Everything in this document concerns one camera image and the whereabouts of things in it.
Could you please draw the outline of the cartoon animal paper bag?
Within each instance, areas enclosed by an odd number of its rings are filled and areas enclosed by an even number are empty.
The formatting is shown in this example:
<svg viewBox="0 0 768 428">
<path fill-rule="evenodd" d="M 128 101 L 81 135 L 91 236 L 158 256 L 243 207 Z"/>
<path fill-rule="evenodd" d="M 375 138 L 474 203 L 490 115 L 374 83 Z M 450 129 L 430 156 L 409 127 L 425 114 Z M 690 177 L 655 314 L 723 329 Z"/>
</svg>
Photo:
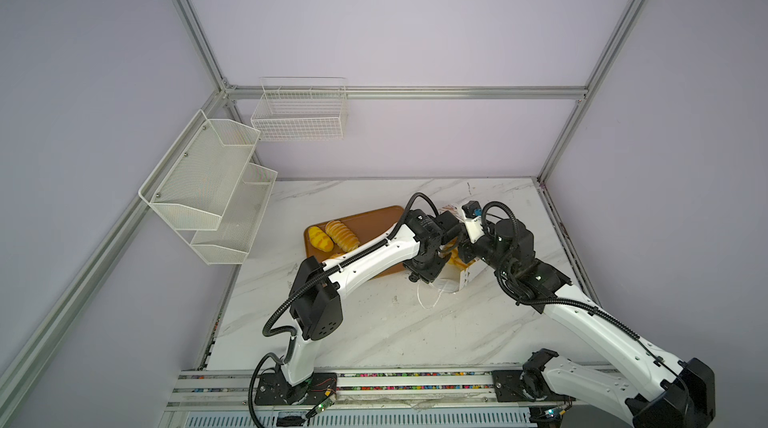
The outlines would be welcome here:
<svg viewBox="0 0 768 428">
<path fill-rule="evenodd" d="M 459 251 L 459 256 L 464 261 L 464 258 L 460 254 L 460 251 L 464 249 L 464 244 L 466 240 L 468 239 L 467 232 L 465 230 L 465 226 L 462 221 L 462 215 L 461 215 L 461 205 L 459 204 L 450 204 L 443 207 L 442 212 L 451 212 L 454 214 L 460 221 L 460 226 L 462 228 L 459 237 L 452 243 L 445 245 L 443 247 L 443 253 L 448 255 L 448 259 L 450 256 L 450 252 L 453 249 L 457 249 Z M 431 283 L 431 286 L 439 292 L 436 301 L 430 306 L 430 308 L 434 308 L 437 302 L 439 301 L 440 297 L 443 294 L 455 294 L 463 289 L 465 289 L 472 281 L 474 281 L 480 274 L 485 272 L 488 268 L 488 266 L 483 263 L 482 261 L 475 259 L 475 263 L 472 264 L 467 270 L 459 271 L 455 269 L 453 266 L 450 266 L 446 263 L 444 266 L 442 272 L 437 277 L 437 279 Z"/>
</svg>

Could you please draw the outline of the yellow fake bread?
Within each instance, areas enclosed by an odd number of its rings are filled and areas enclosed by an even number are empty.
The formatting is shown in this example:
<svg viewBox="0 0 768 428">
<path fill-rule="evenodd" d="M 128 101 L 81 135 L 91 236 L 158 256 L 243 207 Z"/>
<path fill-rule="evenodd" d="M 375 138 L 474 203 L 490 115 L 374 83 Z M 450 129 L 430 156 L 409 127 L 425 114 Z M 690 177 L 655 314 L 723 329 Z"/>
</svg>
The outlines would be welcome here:
<svg viewBox="0 0 768 428">
<path fill-rule="evenodd" d="M 450 256 L 447 261 L 448 265 L 453 266 L 455 269 L 459 271 L 467 270 L 474 263 L 475 263 L 474 260 L 470 260 L 469 262 L 463 261 L 459 256 L 459 251 L 457 249 L 453 249 L 450 252 Z"/>
<path fill-rule="evenodd" d="M 324 253 L 330 253 L 333 251 L 335 247 L 333 240 L 319 227 L 309 227 L 307 235 L 309 243 L 314 249 Z"/>
<path fill-rule="evenodd" d="M 340 220 L 328 222 L 325 225 L 325 233 L 345 253 L 352 252 L 360 246 L 357 235 Z"/>
</svg>

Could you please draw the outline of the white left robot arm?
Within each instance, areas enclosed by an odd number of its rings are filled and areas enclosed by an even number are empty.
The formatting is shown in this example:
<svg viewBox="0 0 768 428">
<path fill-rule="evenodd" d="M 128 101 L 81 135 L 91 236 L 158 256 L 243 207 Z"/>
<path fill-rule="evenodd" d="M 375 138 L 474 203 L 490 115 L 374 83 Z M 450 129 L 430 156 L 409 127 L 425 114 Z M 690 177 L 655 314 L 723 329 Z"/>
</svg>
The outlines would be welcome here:
<svg viewBox="0 0 768 428">
<path fill-rule="evenodd" d="M 298 386 L 314 373 L 319 343 L 344 320 L 343 302 L 367 281 L 401 264 L 416 282 L 432 283 L 448 259 L 448 246 L 466 234 L 449 212 L 430 216 L 409 210 L 389 230 L 337 259 L 302 262 L 288 299 L 265 323 L 265 337 L 286 333 L 289 342 L 278 373 Z"/>
</svg>

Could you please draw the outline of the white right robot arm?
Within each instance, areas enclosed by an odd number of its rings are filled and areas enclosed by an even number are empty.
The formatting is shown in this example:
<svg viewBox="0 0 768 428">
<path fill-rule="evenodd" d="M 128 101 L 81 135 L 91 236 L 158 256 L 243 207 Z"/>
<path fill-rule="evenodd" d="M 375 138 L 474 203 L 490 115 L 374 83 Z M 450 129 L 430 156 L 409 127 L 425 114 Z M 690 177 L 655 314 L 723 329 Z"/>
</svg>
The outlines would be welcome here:
<svg viewBox="0 0 768 428">
<path fill-rule="evenodd" d="M 681 360 L 600 308 L 566 275 L 536 258 L 533 235 L 518 220 L 475 217 L 463 228 L 463 261 L 486 263 L 508 297 L 570 330 L 619 373 L 611 377 L 540 349 L 523 365 L 522 396 L 577 399 L 633 427 L 707 427 L 714 420 L 715 375 L 708 365 Z"/>
</svg>

